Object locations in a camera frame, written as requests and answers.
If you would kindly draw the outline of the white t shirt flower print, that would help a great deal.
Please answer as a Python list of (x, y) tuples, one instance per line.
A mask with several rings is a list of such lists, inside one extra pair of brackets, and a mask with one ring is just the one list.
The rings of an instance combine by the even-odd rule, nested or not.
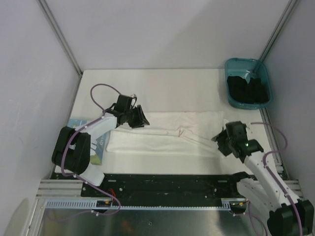
[(121, 125), (110, 132), (107, 152), (224, 158), (212, 141), (227, 120), (223, 111), (149, 112), (148, 126)]

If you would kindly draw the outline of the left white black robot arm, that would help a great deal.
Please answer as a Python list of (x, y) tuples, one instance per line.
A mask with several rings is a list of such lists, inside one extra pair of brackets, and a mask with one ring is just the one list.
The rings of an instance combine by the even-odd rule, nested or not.
[(109, 185), (104, 173), (91, 164), (92, 140), (127, 123), (130, 128), (141, 128), (150, 123), (141, 105), (136, 105), (137, 96), (119, 95), (117, 102), (105, 109), (101, 117), (76, 128), (60, 130), (52, 155), (52, 162), (61, 168), (65, 177), (73, 176), (86, 184), (97, 196), (108, 193)]

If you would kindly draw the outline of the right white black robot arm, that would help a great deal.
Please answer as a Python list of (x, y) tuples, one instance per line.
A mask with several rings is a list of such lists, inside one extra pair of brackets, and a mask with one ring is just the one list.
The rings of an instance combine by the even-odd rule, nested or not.
[(241, 121), (229, 122), (221, 133), (212, 138), (219, 151), (233, 154), (255, 176), (246, 172), (233, 174), (227, 192), (232, 197), (244, 196), (267, 221), (262, 223), (267, 236), (310, 236), (313, 232), (315, 208), (309, 200), (300, 198), (273, 169), (274, 160), (268, 159), (261, 144), (250, 140), (247, 126)]

